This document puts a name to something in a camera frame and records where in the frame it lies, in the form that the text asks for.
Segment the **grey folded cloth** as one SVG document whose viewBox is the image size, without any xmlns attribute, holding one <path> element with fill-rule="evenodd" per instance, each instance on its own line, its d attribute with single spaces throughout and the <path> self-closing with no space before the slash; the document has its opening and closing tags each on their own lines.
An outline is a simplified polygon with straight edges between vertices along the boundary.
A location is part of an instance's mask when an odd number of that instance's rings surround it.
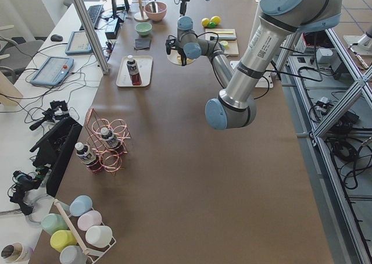
<svg viewBox="0 0 372 264">
<path fill-rule="evenodd" d="M 134 41 L 134 49 L 136 50 L 149 49 L 150 47 L 151 47 L 150 38 L 136 38 Z"/>
</svg>

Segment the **black computer mouse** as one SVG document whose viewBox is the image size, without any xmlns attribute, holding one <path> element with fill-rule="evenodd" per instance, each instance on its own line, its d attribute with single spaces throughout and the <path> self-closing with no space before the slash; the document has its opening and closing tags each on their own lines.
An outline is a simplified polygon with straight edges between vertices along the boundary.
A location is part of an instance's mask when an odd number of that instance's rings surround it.
<svg viewBox="0 0 372 264">
<path fill-rule="evenodd" d="M 50 40 L 52 42 L 62 42 L 63 37 L 61 35 L 58 35 L 58 34 L 53 34 L 53 35 L 51 35 Z"/>
</svg>

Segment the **blue teach pendant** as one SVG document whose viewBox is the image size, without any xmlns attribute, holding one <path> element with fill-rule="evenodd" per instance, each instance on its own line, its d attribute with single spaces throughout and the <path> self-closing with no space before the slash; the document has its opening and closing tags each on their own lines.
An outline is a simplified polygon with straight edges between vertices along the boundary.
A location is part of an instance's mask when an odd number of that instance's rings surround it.
<svg viewBox="0 0 372 264">
<path fill-rule="evenodd" d="M 49 56 L 30 80 L 30 83 L 32 85 L 56 86 L 67 77 L 73 65 L 73 58 Z"/>
<path fill-rule="evenodd" d="M 88 41 L 85 31 L 73 31 L 70 35 L 66 55 L 85 55 L 92 53 L 92 47 Z"/>
</svg>

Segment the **yellow lemon upper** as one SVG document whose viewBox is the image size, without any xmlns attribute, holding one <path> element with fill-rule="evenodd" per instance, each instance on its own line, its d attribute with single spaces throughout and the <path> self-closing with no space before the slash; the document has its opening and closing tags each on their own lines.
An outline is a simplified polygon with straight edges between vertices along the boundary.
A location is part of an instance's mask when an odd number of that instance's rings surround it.
<svg viewBox="0 0 372 264">
<path fill-rule="evenodd" d="M 210 23 L 210 19 L 209 19 L 209 18 L 203 18 L 203 19 L 201 20 L 201 25 L 202 25 L 203 27 L 207 27 L 207 26 L 209 25 L 209 23 Z"/>
</svg>

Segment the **white cup rack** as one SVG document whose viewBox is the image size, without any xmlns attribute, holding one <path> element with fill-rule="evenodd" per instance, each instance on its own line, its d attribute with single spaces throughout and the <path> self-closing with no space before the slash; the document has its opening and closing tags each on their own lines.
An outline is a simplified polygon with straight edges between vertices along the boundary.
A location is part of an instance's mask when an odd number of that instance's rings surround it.
<svg viewBox="0 0 372 264">
<path fill-rule="evenodd" d="M 76 239 L 77 245 L 81 248 L 82 253 L 87 256 L 86 263 L 101 263 L 101 259 L 117 244 L 117 240 L 114 238 L 113 234 L 108 234 L 110 240 L 104 247 L 97 247 L 88 242 L 87 239 L 80 234 L 77 223 L 71 220 L 72 215 L 69 212 L 69 205 L 58 199 L 53 200 L 53 205 L 67 224 L 68 229 Z"/>
</svg>

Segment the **dark drink bottle on tray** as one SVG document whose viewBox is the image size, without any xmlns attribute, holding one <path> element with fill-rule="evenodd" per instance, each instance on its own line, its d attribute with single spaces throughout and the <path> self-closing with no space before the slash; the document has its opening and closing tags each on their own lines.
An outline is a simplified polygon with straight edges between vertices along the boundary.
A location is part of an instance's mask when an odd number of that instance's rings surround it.
<svg viewBox="0 0 372 264">
<path fill-rule="evenodd" d="M 127 57 L 127 69 L 130 75 L 131 83 L 134 86 L 138 86 L 142 84 L 140 71 L 138 69 L 137 61 L 134 59 L 132 55 Z"/>
</svg>

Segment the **blue teach pendant far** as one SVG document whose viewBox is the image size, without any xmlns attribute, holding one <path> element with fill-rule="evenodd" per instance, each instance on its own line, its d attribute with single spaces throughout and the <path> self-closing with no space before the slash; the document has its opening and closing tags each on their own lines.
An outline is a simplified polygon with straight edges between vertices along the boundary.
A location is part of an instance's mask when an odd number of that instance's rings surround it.
<svg viewBox="0 0 372 264">
<path fill-rule="evenodd" d="M 88 41 L 85 31 L 73 31 L 70 35 L 66 55 L 85 55 L 92 53 L 92 47 Z"/>
</svg>

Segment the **grey cup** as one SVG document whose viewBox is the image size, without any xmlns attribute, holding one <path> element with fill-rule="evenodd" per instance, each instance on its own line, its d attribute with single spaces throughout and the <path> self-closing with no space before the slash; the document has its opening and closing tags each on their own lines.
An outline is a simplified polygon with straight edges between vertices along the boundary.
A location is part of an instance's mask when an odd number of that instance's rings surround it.
<svg viewBox="0 0 372 264">
<path fill-rule="evenodd" d="M 85 264 L 87 256 L 79 246 L 69 245 L 60 253 L 59 261 L 61 264 Z"/>
</svg>

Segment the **pink bowl with ice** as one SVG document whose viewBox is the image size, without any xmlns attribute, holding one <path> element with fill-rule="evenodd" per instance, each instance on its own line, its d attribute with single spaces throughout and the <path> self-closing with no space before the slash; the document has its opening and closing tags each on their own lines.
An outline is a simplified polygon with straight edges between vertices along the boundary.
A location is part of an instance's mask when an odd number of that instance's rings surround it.
<svg viewBox="0 0 372 264">
<path fill-rule="evenodd" d="M 150 1 L 144 6 L 144 11 L 150 20 L 161 21 L 167 12 L 167 5 L 159 1 Z"/>
</svg>

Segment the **green bowl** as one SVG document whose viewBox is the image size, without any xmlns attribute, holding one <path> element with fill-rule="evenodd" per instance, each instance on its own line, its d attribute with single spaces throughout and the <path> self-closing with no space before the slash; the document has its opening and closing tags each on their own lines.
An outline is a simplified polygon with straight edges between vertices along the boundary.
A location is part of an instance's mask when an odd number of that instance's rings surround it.
<svg viewBox="0 0 372 264">
<path fill-rule="evenodd" d="M 137 23 L 135 25 L 135 31 L 140 36 L 148 36 L 152 31 L 152 25 L 147 22 Z"/>
</svg>

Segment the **steel cylinder grinder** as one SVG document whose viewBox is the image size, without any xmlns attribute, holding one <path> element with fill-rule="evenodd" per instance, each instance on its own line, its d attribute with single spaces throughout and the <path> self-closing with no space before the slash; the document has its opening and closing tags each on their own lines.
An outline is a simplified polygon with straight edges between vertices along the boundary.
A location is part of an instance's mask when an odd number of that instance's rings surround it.
<svg viewBox="0 0 372 264">
<path fill-rule="evenodd" d="M 219 40 L 219 41 L 235 41 L 237 38 L 234 36 L 210 36 L 209 40 Z"/>
</svg>

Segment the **wooden glass stand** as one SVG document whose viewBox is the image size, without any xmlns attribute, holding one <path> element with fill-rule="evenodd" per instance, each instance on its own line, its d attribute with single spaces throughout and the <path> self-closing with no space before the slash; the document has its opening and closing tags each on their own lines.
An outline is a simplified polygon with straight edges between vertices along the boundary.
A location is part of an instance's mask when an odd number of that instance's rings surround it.
<svg viewBox="0 0 372 264">
<path fill-rule="evenodd" d="M 144 5 L 142 0 L 133 0 L 134 3 L 138 4 L 139 12 L 134 15 L 134 20 L 137 22 L 146 22 L 149 20 L 148 16 L 144 12 Z"/>
</svg>

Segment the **yellow cup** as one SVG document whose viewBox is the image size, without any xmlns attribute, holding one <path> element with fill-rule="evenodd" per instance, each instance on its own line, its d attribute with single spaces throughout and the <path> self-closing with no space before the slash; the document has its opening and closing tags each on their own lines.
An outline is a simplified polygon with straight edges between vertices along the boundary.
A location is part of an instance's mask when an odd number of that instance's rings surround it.
<svg viewBox="0 0 372 264">
<path fill-rule="evenodd" d="M 62 252 L 69 245 L 76 245 L 77 240 L 70 230 L 58 230 L 50 238 L 50 246 L 58 252 Z"/>
</svg>

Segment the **cream rabbit tray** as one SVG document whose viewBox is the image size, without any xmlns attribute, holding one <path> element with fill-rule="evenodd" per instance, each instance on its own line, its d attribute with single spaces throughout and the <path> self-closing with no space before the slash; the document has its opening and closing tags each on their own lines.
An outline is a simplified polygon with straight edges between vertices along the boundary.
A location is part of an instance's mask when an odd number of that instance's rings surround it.
<svg viewBox="0 0 372 264">
<path fill-rule="evenodd" d="M 151 56 L 134 56 L 137 62 L 142 83 L 133 85 L 127 68 L 128 57 L 124 56 L 121 60 L 119 72 L 116 79 L 118 87 L 146 87 L 151 82 L 151 72 L 153 57 Z"/>
</svg>

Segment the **white round plate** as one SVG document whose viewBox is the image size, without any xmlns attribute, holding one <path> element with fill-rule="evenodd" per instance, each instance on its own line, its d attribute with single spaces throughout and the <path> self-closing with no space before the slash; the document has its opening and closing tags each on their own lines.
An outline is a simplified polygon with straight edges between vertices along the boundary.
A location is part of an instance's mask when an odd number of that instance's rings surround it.
<svg viewBox="0 0 372 264">
<path fill-rule="evenodd" d="M 167 55 L 167 59 L 168 59 L 171 63 L 173 63 L 173 64 L 175 64 L 175 65 L 182 66 L 182 65 L 181 65 L 181 62 L 180 62 L 180 55 L 181 55 L 181 54 L 178 53 L 178 50 L 176 50 L 176 49 L 171 49 L 170 51 L 171 51 L 171 52 L 170 52 L 170 55 Z"/>
</svg>

